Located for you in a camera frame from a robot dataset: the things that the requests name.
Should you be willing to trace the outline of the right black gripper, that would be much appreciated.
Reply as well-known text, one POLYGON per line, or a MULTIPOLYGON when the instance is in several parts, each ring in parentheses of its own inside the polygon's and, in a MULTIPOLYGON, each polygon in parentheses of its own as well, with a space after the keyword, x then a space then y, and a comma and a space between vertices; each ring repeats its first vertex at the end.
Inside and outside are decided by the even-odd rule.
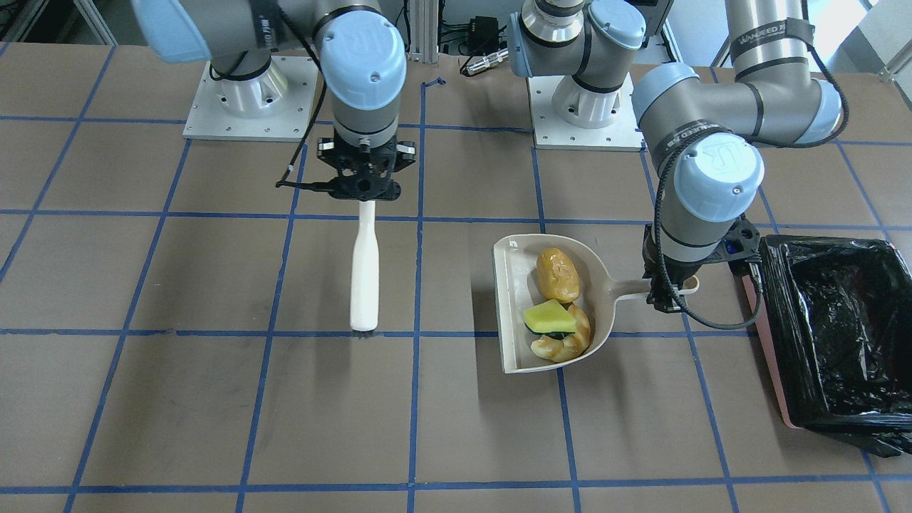
POLYGON ((317 192, 338 200, 395 201, 402 189, 392 175, 416 162, 416 146, 395 137, 377 148, 356 147, 340 137, 322 138, 317 158, 336 170, 336 177, 316 183, 317 192))

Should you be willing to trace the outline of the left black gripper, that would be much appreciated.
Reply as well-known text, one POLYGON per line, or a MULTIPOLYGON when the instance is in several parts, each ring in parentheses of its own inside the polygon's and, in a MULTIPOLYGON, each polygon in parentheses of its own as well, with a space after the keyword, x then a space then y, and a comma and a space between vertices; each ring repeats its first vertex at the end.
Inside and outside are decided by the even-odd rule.
POLYGON ((649 280, 648 304, 664 313, 688 313, 685 292, 696 289, 690 279, 707 265, 726 264, 734 276, 749 276, 755 292, 762 293, 761 237, 746 215, 734 219, 727 234, 710 253, 696 261, 678 261, 661 254, 655 243, 653 225, 648 224, 643 237, 644 277, 649 280))

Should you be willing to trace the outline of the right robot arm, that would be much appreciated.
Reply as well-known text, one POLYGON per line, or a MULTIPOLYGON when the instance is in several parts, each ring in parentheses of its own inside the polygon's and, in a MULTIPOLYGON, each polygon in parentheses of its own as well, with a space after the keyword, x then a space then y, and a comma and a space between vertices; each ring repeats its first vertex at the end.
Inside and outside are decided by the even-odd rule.
POLYGON ((415 161, 397 137, 407 75, 398 27, 375 1, 134 1, 167 63, 203 61, 185 137, 304 143, 329 100, 333 134, 317 144, 335 169, 299 189, 338 200, 394 201, 415 161))

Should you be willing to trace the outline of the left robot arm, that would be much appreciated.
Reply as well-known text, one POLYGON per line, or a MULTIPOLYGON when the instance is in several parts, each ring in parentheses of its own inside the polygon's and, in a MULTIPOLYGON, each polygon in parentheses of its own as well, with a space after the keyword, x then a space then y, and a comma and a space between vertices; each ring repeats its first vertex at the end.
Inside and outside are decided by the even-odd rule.
MULTIPOLYGON (((759 144, 812 148, 846 127, 848 104, 830 73, 813 78, 815 29, 804 1, 727 1, 733 82, 704 83, 681 62, 651 69, 630 108, 659 177, 655 220, 645 234, 648 303, 683 311, 684 283, 733 256, 734 230, 765 176, 759 144)), ((560 77, 554 107, 568 123, 604 124, 647 36, 626 1, 527 1, 506 40, 518 77, 560 77)))

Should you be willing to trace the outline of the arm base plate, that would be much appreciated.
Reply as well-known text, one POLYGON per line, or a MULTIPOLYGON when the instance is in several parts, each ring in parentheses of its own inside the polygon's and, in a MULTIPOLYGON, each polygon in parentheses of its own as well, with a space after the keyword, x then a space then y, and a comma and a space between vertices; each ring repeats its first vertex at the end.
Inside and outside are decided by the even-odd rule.
POLYGON ((631 105, 626 75, 619 90, 583 90, 572 77, 527 79, 534 145, 547 150, 639 152, 645 140, 631 105))
POLYGON ((319 94, 317 67, 307 56, 274 56, 247 81, 216 81, 205 69, 183 136, 188 140, 297 142, 319 94))

